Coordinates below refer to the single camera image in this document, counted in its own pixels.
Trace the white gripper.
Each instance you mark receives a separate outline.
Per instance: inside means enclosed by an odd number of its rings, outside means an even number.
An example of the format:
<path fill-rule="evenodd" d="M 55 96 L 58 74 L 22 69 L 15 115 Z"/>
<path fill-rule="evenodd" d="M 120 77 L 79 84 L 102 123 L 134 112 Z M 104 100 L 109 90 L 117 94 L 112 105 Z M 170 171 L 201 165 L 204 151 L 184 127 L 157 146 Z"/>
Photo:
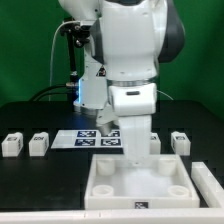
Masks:
<path fill-rule="evenodd" d="M 150 155 L 152 117 L 120 117 L 118 123 L 125 158 L 132 164 L 141 164 Z"/>

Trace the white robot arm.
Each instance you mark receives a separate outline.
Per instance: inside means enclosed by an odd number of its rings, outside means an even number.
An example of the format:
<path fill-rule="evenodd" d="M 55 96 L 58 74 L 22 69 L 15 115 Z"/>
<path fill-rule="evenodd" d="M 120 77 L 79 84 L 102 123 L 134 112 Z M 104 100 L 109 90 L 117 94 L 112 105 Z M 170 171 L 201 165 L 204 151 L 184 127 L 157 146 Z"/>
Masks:
<path fill-rule="evenodd" d="M 184 46 L 174 0 L 58 0 L 74 19 L 75 44 L 85 52 L 76 105 L 97 112 L 96 126 L 121 132 L 123 152 L 134 164 L 150 155 L 161 63 Z"/>

